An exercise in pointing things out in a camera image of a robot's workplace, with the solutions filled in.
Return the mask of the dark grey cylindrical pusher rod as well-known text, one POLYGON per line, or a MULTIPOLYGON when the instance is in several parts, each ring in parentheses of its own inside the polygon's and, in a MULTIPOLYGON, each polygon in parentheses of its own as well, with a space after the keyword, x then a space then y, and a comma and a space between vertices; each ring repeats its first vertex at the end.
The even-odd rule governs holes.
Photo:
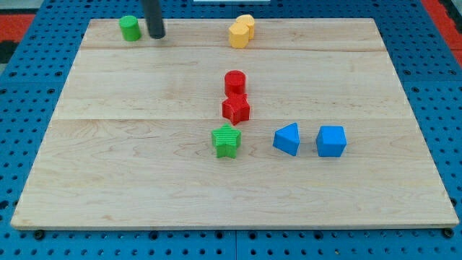
POLYGON ((141 0, 141 5, 149 36, 154 39, 164 38, 165 26, 160 0, 141 0))

